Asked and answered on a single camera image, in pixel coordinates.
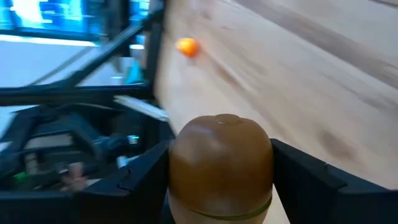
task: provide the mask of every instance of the white bar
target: white bar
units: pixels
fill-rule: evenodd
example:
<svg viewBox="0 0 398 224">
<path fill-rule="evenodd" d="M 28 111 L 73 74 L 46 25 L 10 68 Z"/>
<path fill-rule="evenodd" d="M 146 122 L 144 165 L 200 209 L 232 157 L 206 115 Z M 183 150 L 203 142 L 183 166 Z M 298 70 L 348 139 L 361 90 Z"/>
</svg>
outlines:
<svg viewBox="0 0 398 224">
<path fill-rule="evenodd" d="M 159 121 L 169 121 L 169 116 L 167 115 L 165 110 L 152 106 L 142 100 L 138 100 L 130 96 L 115 96 L 115 102 L 127 106 L 145 115 L 148 115 L 152 118 L 158 119 Z"/>
</svg>

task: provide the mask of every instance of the orange ball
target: orange ball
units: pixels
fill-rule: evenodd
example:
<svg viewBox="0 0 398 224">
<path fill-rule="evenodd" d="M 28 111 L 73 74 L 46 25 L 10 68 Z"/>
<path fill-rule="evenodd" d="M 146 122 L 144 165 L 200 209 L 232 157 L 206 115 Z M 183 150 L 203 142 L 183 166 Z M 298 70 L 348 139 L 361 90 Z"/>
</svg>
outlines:
<svg viewBox="0 0 398 224">
<path fill-rule="evenodd" d="M 188 58 L 193 58 L 198 53 L 199 44 L 193 38 L 182 38 L 175 44 L 177 50 Z"/>
</svg>

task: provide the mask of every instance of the brown dome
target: brown dome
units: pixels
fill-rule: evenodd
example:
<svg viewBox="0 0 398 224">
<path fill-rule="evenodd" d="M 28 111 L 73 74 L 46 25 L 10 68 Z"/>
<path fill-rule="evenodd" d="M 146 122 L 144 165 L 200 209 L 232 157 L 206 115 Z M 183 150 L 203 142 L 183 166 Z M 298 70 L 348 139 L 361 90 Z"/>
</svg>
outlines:
<svg viewBox="0 0 398 224">
<path fill-rule="evenodd" d="M 201 116 L 181 130 L 170 152 L 170 194 L 191 210 L 245 215 L 268 202 L 273 156 L 267 133 L 232 114 Z"/>
</svg>

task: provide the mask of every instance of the metal rod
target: metal rod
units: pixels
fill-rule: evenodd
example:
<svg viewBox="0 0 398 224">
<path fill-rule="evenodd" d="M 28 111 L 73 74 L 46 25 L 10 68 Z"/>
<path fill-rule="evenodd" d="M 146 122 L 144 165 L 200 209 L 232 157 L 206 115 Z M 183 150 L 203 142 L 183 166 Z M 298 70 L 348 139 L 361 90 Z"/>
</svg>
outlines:
<svg viewBox="0 0 398 224">
<path fill-rule="evenodd" d="M 59 105 L 64 103 L 113 103 L 114 95 L 128 95 L 138 99 L 152 98 L 153 92 L 146 84 L 122 86 L 78 86 L 51 88 L 28 86 L 0 89 L 0 106 Z"/>
<path fill-rule="evenodd" d="M 146 79 L 151 81 L 151 88 L 154 87 L 155 76 L 159 64 L 159 54 L 163 33 L 162 26 L 161 22 L 153 23 L 149 36 L 149 47 L 146 60 Z"/>
<path fill-rule="evenodd" d="M 114 54 L 116 54 L 128 41 L 140 34 L 147 26 L 149 26 L 156 17 L 159 17 L 159 15 L 163 13 L 162 11 L 163 9 L 149 14 L 148 17 L 141 21 L 139 25 L 130 26 L 121 32 L 113 41 L 104 46 L 104 50 L 101 52 L 101 55 L 86 63 L 79 71 L 66 78 L 64 80 L 65 87 L 76 86 L 82 80 L 87 78 L 98 67 L 108 61 Z"/>
</svg>

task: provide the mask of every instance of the brown cup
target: brown cup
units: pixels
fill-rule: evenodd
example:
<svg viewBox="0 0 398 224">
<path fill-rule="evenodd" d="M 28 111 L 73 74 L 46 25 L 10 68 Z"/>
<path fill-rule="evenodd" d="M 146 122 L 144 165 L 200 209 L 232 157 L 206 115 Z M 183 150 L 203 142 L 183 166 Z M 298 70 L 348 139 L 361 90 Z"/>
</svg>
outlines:
<svg viewBox="0 0 398 224">
<path fill-rule="evenodd" d="M 170 151 L 170 209 L 181 223 L 261 223 L 272 196 L 273 155 L 267 133 L 233 114 L 201 116 Z M 231 217 L 238 221 L 229 221 Z"/>
</svg>

